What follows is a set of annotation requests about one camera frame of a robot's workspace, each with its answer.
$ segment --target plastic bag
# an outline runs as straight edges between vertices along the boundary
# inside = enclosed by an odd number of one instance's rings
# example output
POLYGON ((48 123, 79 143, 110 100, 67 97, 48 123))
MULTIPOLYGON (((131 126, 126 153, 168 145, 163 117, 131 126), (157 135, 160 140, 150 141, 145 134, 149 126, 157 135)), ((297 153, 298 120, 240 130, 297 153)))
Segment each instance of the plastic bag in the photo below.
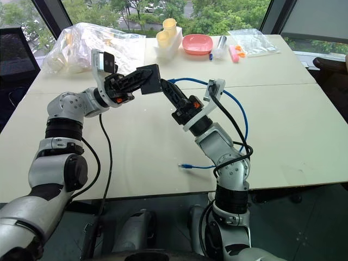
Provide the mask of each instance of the plastic bag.
POLYGON ((256 29, 242 29, 228 31, 244 53, 249 57, 279 53, 279 49, 273 45, 266 36, 256 29))
POLYGON ((145 61, 145 36, 91 23, 77 23, 64 29, 46 56, 42 70, 48 73, 80 73, 91 70, 91 51, 115 56, 118 73, 129 74, 145 61))

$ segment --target black cable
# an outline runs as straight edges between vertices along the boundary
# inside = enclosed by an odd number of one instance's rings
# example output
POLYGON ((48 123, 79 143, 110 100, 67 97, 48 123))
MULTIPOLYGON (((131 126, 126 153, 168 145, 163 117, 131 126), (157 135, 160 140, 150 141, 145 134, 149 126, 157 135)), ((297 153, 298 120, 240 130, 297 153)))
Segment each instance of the black cable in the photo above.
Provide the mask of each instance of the black cable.
POLYGON ((104 133, 104 135, 105 135, 105 137, 107 138, 107 141, 108 141, 109 154, 110 154, 110 168, 109 168, 109 176, 108 176, 107 186, 106 186, 105 191, 104 191, 104 195, 103 195, 102 203, 100 205, 98 216, 100 216, 102 214, 102 212, 103 212, 103 208, 104 208, 104 205, 105 205, 105 199, 107 197, 107 193, 108 193, 109 186, 110 186, 111 173, 113 171, 113 152, 111 150, 111 142, 110 142, 109 136, 108 136, 108 134, 107 134, 107 132, 106 132, 106 130, 104 128, 104 125, 103 125, 102 114, 99 114, 99 123, 100 123, 100 127, 102 127, 103 133, 104 133))
POLYGON ((206 215, 206 212, 213 207, 213 203, 215 200, 211 201, 211 203, 209 203, 206 208, 203 210, 202 215, 200 217, 200 223, 198 224, 198 237, 200 238, 200 245, 201 245, 201 249, 203 251, 203 254, 207 257, 208 253, 206 250, 206 247, 204 246, 204 242, 203 242, 203 236, 202 236, 202 225, 203 225, 203 219, 204 216, 206 215))
POLYGON ((92 148, 92 146, 89 145, 89 143, 83 137, 82 137, 82 142, 86 144, 86 146, 92 152, 93 156, 95 157, 95 159, 97 161, 97 174, 96 174, 95 178, 93 179, 93 181, 91 182, 91 184, 89 184, 83 190, 81 190, 81 191, 77 192, 76 194, 72 195, 70 200, 73 200, 75 197, 77 197, 77 196, 81 195, 82 193, 86 192, 87 190, 89 190, 94 185, 94 183, 96 183, 96 181, 98 180, 98 177, 100 175, 101 165, 100 165, 100 160, 99 160, 99 157, 98 157, 97 153, 95 152, 95 150, 92 148))
POLYGON ((238 124, 236 123, 235 119, 232 117, 232 115, 225 109, 225 107, 219 102, 219 100, 215 97, 214 95, 214 91, 212 90, 213 86, 209 87, 209 94, 213 100, 213 102, 216 104, 216 106, 219 107, 219 109, 228 117, 228 119, 231 121, 231 123, 233 124, 234 128, 236 129, 238 135, 240 136, 243 145, 245 147, 245 151, 248 153, 248 148, 247 148, 247 144, 246 144, 246 140, 238 126, 238 124))
POLYGON ((105 137, 107 138, 108 146, 109 146, 109 154, 110 154, 109 176, 108 176, 107 186, 106 186, 105 191, 104 191, 104 195, 103 195, 100 207, 99 207, 99 211, 98 211, 97 217, 95 218, 93 226, 91 228, 91 236, 89 236, 89 238, 85 242, 85 245, 87 247, 84 248, 83 252, 81 253, 81 258, 80 258, 81 260, 85 260, 87 258, 92 258, 93 255, 94 255, 95 247, 92 247, 92 246, 95 246, 95 242, 96 242, 96 238, 97 238, 97 232, 98 232, 98 228, 99 228, 99 222, 100 222, 100 219, 101 219, 101 215, 103 213, 103 209, 104 209, 107 193, 108 193, 109 186, 110 186, 111 173, 112 173, 112 170, 113 170, 113 153, 112 153, 112 150, 111 150, 111 142, 110 142, 109 136, 108 136, 108 134, 107 134, 107 132, 106 132, 106 130, 104 128, 104 125, 103 125, 102 114, 99 114, 99 123, 100 123, 100 127, 102 128, 105 137))
POLYGON ((212 212, 212 210, 213 210, 213 207, 211 207, 211 208, 209 208, 209 209, 207 210, 207 213, 206 213, 206 225, 209 224, 209 215, 210 215, 210 213, 212 212))
MULTIPOLYGON (((237 145, 243 145, 243 143, 240 143, 240 142, 236 142, 234 141, 233 142, 234 144, 237 144, 237 145)), ((222 163, 221 165, 219 166, 216 166, 215 169, 213 170, 213 173, 214 173, 214 176, 215 177, 218 177, 218 174, 216 173, 219 169, 221 169, 222 167, 225 167, 229 164, 232 164, 232 163, 235 163, 237 161, 240 161, 240 160, 243 160, 243 159, 246 159, 246 158, 249 158, 251 156, 251 154, 254 152, 254 150, 252 149, 252 147, 250 145, 246 145, 245 148, 248 148, 249 152, 243 156, 240 156, 240 157, 237 157, 237 158, 234 158, 234 159, 231 159, 225 163, 222 163)))
POLYGON ((232 163, 235 163, 237 161, 240 161, 240 160, 243 160, 243 159, 250 159, 250 156, 251 154, 253 153, 253 149, 251 146, 249 146, 247 143, 246 143, 246 140, 238 126, 238 124, 236 123, 235 119, 232 117, 232 115, 225 109, 225 107, 219 102, 219 100, 215 97, 215 94, 214 94, 214 91, 212 90, 212 86, 209 87, 209 94, 213 100, 213 102, 219 107, 219 109, 228 117, 228 119, 231 121, 231 123, 233 124, 234 128, 236 129, 236 131, 238 132, 238 135, 240 136, 241 140, 243 143, 240 143, 240 142, 236 142, 234 141, 233 143, 234 144, 238 144, 238 145, 241 145, 241 146, 244 146, 245 147, 245 151, 246 151, 246 154, 244 156, 240 156, 240 157, 237 157, 237 158, 234 158, 234 159, 231 159, 219 166, 216 166, 215 169, 213 170, 213 173, 214 173, 214 176, 217 178, 218 177, 218 174, 217 174, 217 171, 219 169, 221 169, 222 167, 225 167, 229 164, 232 164, 232 163))

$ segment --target wire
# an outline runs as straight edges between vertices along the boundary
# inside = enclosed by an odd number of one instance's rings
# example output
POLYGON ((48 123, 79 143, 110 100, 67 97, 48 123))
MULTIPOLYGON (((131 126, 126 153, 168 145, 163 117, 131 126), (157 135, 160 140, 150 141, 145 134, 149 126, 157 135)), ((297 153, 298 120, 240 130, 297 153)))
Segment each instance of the wire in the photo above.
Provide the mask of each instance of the wire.
POLYGON ((97 153, 94 151, 94 149, 92 148, 91 145, 89 145, 89 143, 82 137, 82 142, 86 144, 86 146, 90 149, 90 151, 92 152, 93 156, 95 157, 96 161, 97 161, 97 174, 95 176, 95 178, 93 179, 93 181, 91 182, 91 184, 89 184, 86 188, 84 188, 83 190, 77 192, 76 194, 72 195, 70 200, 74 199, 75 197, 81 195, 82 193, 86 192, 87 190, 89 190, 94 183, 96 183, 96 181, 98 180, 98 177, 100 175, 100 169, 101 169, 101 165, 100 165, 100 160, 99 157, 97 155, 97 153))
POLYGON ((111 173, 112 173, 112 170, 113 170, 113 153, 112 153, 112 150, 111 150, 111 142, 110 142, 109 136, 108 136, 108 134, 107 134, 107 132, 106 132, 106 130, 104 128, 104 125, 103 125, 102 114, 99 114, 99 123, 100 123, 100 126, 102 128, 102 131, 103 131, 105 137, 107 138, 108 146, 109 146, 109 154, 110 154, 109 176, 108 176, 107 185, 106 185, 106 188, 105 188, 105 191, 104 191, 104 195, 103 195, 100 207, 99 207, 99 211, 98 211, 97 217, 95 218, 94 224, 93 224, 93 226, 91 228, 91 236, 84 243, 84 245, 86 245, 87 247, 83 248, 83 252, 81 253, 81 258, 80 258, 81 260, 84 260, 84 259, 87 259, 87 258, 91 258, 94 255, 95 247, 92 247, 92 245, 95 245, 95 239, 97 237, 97 232, 98 232, 98 228, 99 228, 99 222, 100 222, 100 219, 101 219, 101 215, 103 213, 103 209, 104 209, 107 193, 108 193, 109 186, 110 186, 111 173))
POLYGON ((215 165, 211 165, 211 166, 195 166, 195 165, 191 165, 191 164, 179 164, 179 167, 182 167, 183 169, 211 169, 213 167, 215 167, 215 165))
MULTIPOLYGON (((236 141, 234 141, 233 143, 234 143, 234 144, 237 144, 237 145, 243 145, 243 143, 236 142, 236 141)), ((246 158, 250 158, 250 156, 252 155, 252 153, 254 152, 254 150, 253 150, 252 147, 249 146, 248 144, 246 145, 246 147, 247 147, 248 150, 249 150, 249 152, 248 152, 247 154, 245 154, 245 155, 243 155, 243 156, 240 156, 240 157, 237 157, 237 158, 234 158, 234 159, 231 159, 231 160, 229 160, 229 161, 227 161, 227 162, 225 162, 225 163, 222 163, 221 165, 217 166, 217 167, 213 170, 214 176, 215 176, 216 178, 218 178, 217 171, 218 171, 219 169, 221 169, 222 167, 225 167, 225 166, 227 166, 227 165, 229 165, 229 164, 235 163, 235 162, 237 162, 237 161, 240 161, 240 160, 243 160, 243 159, 246 159, 246 158)))
POLYGON ((106 132, 106 130, 104 128, 104 125, 103 125, 102 114, 99 114, 99 123, 100 123, 100 126, 102 127, 103 133, 104 133, 104 135, 105 135, 105 137, 107 138, 107 141, 108 141, 109 154, 110 154, 110 168, 109 168, 109 176, 108 176, 107 186, 106 186, 105 191, 104 191, 104 195, 103 195, 102 203, 101 203, 100 208, 99 208, 98 216, 100 216, 102 214, 102 212, 103 212, 103 208, 104 208, 104 205, 105 205, 105 200, 106 200, 107 193, 108 193, 109 186, 110 186, 111 173, 113 171, 113 152, 111 150, 111 142, 110 142, 109 136, 108 136, 108 134, 107 134, 107 132, 106 132))
POLYGON ((12 92, 10 92, 10 93, 8 94, 9 101, 10 101, 10 103, 12 104, 12 106, 15 107, 15 108, 17 108, 18 104, 15 105, 15 103, 12 101, 11 95, 12 95, 16 90, 18 90, 18 89, 25 89, 25 88, 24 88, 24 87, 18 87, 17 89, 13 90, 12 92))
POLYGON ((206 213, 206 225, 209 224, 209 215, 210 213, 212 212, 213 210, 213 206, 211 206, 208 210, 207 210, 207 213, 206 213))
POLYGON ((215 200, 211 201, 211 203, 209 203, 203 210, 202 212, 202 215, 200 217, 200 222, 198 224, 198 237, 200 239, 200 245, 201 245, 201 249, 203 251, 203 254, 207 257, 208 256, 208 253, 207 253, 207 250, 206 250, 206 247, 204 246, 204 242, 203 242, 203 236, 202 236, 202 225, 203 225, 203 219, 204 219, 204 216, 206 215, 207 211, 210 210, 210 208, 213 207, 213 203, 214 203, 215 200))
POLYGON ((246 159, 246 158, 249 158, 250 159, 250 156, 252 155, 253 153, 253 149, 251 146, 249 146, 247 143, 246 143, 246 140, 242 134, 242 132, 240 131, 240 128, 238 126, 238 124, 236 123, 236 121, 234 120, 234 118, 232 117, 232 115, 225 109, 225 107, 219 102, 219 100, 215 97, 214 93, 213 93, 213 90, 212 88, 210 87, 209 88, 209 94, 212 98, 212 100, 215 102, 215 104, 219 107, 219 109, 228 117, 228 119, 231 121, 231 123, 233 124, 234 128, 237 130, 238 132, 238 135, 240 136, 241 140, 243 143, 240 143, 240 142, 234 142, 235 144, 238 144, 238 145, 243 145, 245 147, 245 151, 246 151, 246 155, 244 156, 240 156, 240 157, 237 157, 237 158, 234 158, 234 159, 231 159, 219 166, 216 166, 216 168, 213 170, 213 173, 214 173, 214 176, 217 177, 218 174, 217 174, 217 171, 219 169, 221 169, 222 167, 225 167, 229 164, 232 164, 232 163, 235 163, 237 161, 240 161, 240 160, 243 160, 243 159, 246 159))
POLYGON ((180 80, 189 80, 191 82, 195 82, 195 83, 201 83, 201 84, 204 84, 204 85, 208 85, 208 83, 202 81, 202 80, 198 80, 198 79, 194 79, 194 78, 179 78, 179 79, 170 79, 168 80, 168 82, 170 83, 176 83, 176 82, 179 82, 180 80))
POLYGON ((245 122, 245 135, 244 135, 244 138, 245 140, 248 138, 248 119, 246 117, 246 114, 245 114, 245 111, 243 109, 243 106, 240 104, 240 102, 237 100, 236 97, 234 97, 232 94, 230 94, 228 91, 226 90, 223 90, 223 93, 226 94, 227 96, 229 96, 230 98, 232 98, 236 104, 238 104, 240 110, 241 110, 241 113, 243 113, 243 117, 244 117, 244 122, 245 122))
POLYGON ((243 145, 245 147, 245 151, 247 153, 249 153, 249 149, 248 147, 246 146, 246 140, 238 126, 238 124, 236 123, 235 119, 232 117, 232 115, 225 109, 225 107, 219 102, 219 100, 215 97, 214 95, 214 91, 212 90, 212 86, 209 87, 209 94, 213 100, 213 102, 216 104, 216 106, 219 107, 219 109, 228 117, 228 119, 231 121, 232 125, 234 126, 234 128, 236 129, 239 137, 241 138, 242 142, 243 142, 243 145))

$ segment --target green foliage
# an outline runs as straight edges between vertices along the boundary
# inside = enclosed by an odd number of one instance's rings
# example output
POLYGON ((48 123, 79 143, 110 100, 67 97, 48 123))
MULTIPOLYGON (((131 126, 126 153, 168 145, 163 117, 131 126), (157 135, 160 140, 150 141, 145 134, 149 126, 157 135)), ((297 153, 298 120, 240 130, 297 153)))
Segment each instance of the green foliage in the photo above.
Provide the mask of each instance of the green foliage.
MULTIPOLYGON (((131 14, 128 16, 128 19, 130 21, 139 23, 139 18, 137 14, 131 14)), ((163 22, 163 18, 160 16, 155 16, 152 14, 142 14, 141 15, 141 20, 145 21, 146 23, 162 23, 163 22)))
POLYGON ((348 45, 344 43, 293 39, 289 37, 284 37, 284 40, 293 51, 348 54, 348 45))
POLYGON ((166 0, 166 1, 155 0, 153 3, 155 6, 159 6, 159 5, 163 6, 163 8, 156 8, 156 10, 154 11, 154 14, 162 16, 163 20, 165 20, 167 18, 179 19, 183 17, 184 7, 187 1, 186 0, 166 0))
POLYGON ((49 52, 54 46, 54 37, 31 1, 1 4, 0 14, 0 26, 21 26, 27 41, 34 46, 33 51, 49 52))
POLYGON ((72 23, 86 22, 116 28, 120 15, 106 1, 63 0, 72 23))
POLYGON ((224 35, 229 30, 259 28, 270 0, 192 0, 191 30, 186 33, 224 35))
POLYGON ((153 30, 153 29, 150 29, 150 30, 124 29, 123 31, 126 33, 146 35, 146 37, 148 37, 148 38, 155 38, 156 34, 158 33, 158 31, 153 30))
POLYGON ((124 8, 126 9, 135 9, 136 10, 136 16, 138 19, 135 19, 134 16, 129 14, 128 19, 130 16, 132 16, 131 21, 135 21, 138 24, 141 25, 141 29, 144 29, 144 25, 146 23, 144 14, 142 14, 142 11, 144 10, 144 7, 148 5, 148 0, 110 0, 110 6, 113 10, 121 11, 124 8))

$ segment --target black chair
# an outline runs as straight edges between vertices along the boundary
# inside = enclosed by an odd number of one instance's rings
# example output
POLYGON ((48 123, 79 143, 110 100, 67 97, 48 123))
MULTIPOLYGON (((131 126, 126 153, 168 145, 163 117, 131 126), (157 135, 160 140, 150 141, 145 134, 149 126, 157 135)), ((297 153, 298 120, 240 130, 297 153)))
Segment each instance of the black chair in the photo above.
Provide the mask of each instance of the black chair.
POLYGON ((0 131, 40 72, 20 27, 0 29, 0 131))
POLYGON ((348 56, 346 61, 317 57, 313 64, 320 69, 314 76, 316 82, 348 123, 348 56))

